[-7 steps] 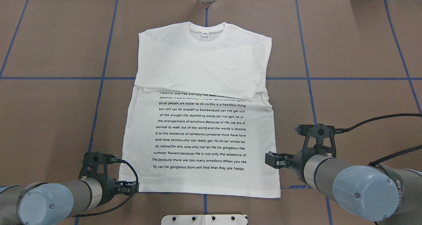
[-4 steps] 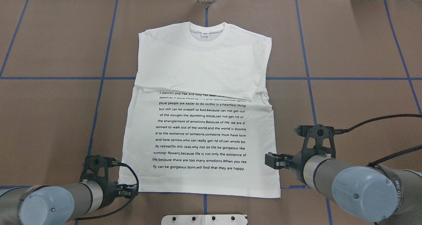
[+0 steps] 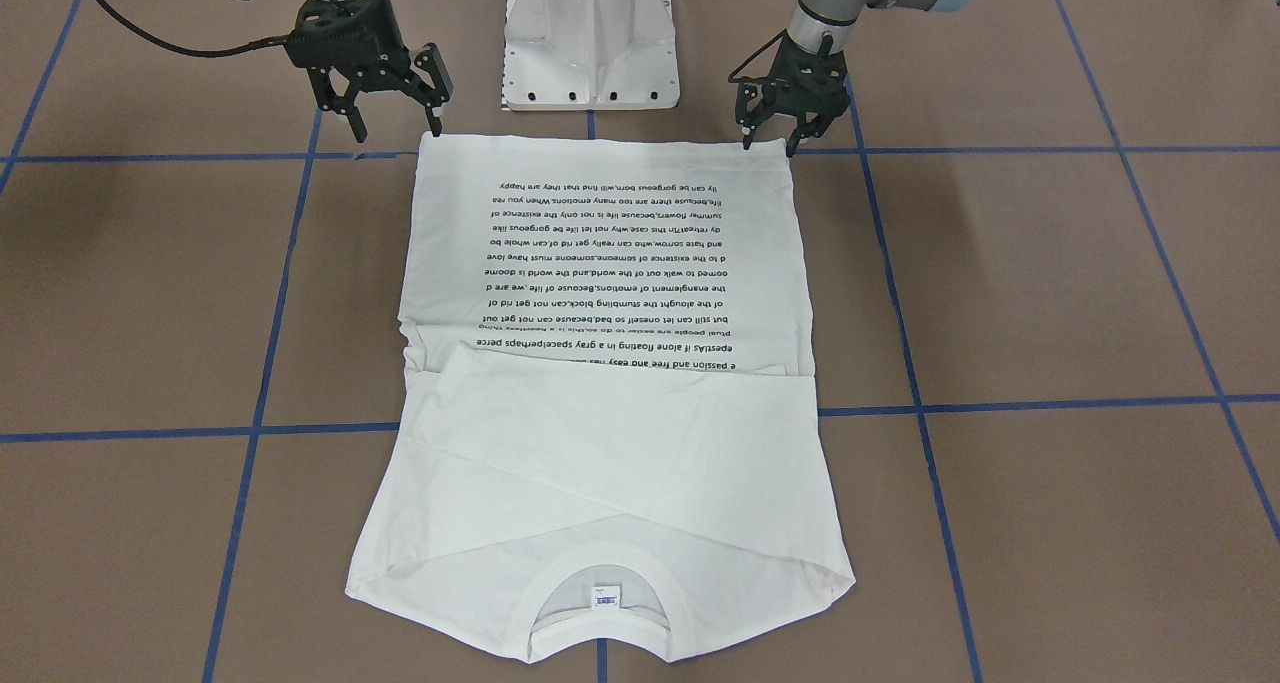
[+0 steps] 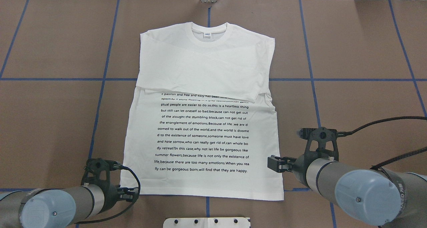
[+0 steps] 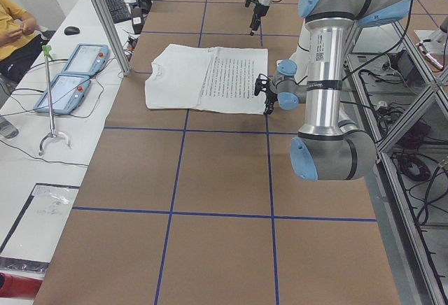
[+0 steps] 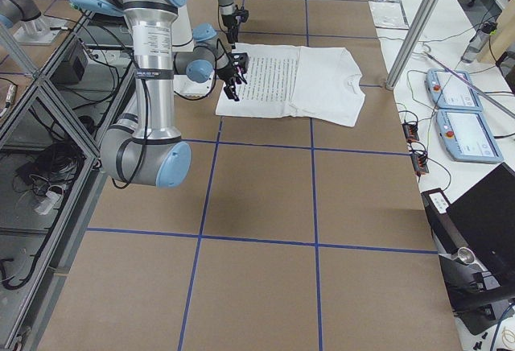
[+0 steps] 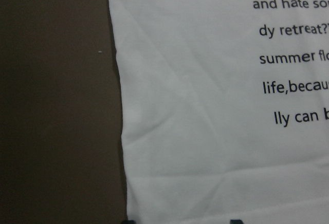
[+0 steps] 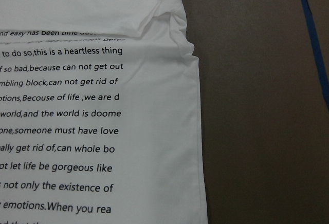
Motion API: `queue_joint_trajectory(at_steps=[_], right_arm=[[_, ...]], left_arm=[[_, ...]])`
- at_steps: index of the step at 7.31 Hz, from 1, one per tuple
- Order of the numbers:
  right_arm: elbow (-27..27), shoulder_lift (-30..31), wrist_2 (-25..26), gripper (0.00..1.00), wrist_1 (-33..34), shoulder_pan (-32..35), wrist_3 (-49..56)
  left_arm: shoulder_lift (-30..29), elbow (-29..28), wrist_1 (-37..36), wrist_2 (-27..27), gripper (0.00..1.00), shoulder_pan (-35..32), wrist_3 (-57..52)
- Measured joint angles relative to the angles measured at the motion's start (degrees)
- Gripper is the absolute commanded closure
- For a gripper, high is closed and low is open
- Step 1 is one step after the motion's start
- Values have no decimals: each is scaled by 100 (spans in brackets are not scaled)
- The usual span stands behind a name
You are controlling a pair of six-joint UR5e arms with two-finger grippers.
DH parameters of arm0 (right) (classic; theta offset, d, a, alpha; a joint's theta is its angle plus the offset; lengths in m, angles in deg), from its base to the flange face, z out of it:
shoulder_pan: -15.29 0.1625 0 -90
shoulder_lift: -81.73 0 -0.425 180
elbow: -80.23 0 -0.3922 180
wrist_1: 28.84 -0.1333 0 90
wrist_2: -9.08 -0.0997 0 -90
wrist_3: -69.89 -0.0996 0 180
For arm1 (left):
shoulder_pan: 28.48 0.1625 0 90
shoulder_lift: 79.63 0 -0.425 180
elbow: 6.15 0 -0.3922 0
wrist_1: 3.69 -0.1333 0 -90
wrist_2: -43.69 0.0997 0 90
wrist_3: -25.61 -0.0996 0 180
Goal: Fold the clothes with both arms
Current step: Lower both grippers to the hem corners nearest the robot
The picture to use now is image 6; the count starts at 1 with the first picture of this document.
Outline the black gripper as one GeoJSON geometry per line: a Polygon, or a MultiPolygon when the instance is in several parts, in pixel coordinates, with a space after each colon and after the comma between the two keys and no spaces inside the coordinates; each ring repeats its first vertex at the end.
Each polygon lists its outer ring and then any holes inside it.
{"type": "Polygon", "coordinates": [[[236,4],[232,4],[230,6],[221,6],[220,15],[226,29],[225,34],[229,37],[229,44],[232,49],[235,49],[238,42],[240,25],[247,22],[249,11],[243,6],[239,7],[236,4]]]}
{"type": "Polygon", "coordinates": [[[246,52],[229,53],[224,66],[216,69],[217,76],[225,83],[225,95],[231,101],[240,101],[236,85],[246,85],[245,75],[249,67],[249,56],[246,52]]]}

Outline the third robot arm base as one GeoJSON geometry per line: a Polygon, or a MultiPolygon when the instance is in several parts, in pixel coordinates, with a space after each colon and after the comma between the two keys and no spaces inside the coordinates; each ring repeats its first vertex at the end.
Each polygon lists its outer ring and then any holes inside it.
{"type": "Polygon", "coordinates": [[[18,43],[43,46],[68,27],[68,20],[44,15],[35,0],[1,0],[1,24],[17,27],[13,36],[18,43]]]}

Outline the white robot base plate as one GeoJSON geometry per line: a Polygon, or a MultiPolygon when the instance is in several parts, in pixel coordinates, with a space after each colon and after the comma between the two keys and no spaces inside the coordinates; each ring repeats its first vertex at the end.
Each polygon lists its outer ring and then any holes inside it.
{"type": "Polygon", "coordinates": [[[191,81],[186,75],[175,75],[173,84],[176,95],[187,99],[199,99],[209,95],[215,88],[216,75],[212,73],[203,83],[191,81]]]}

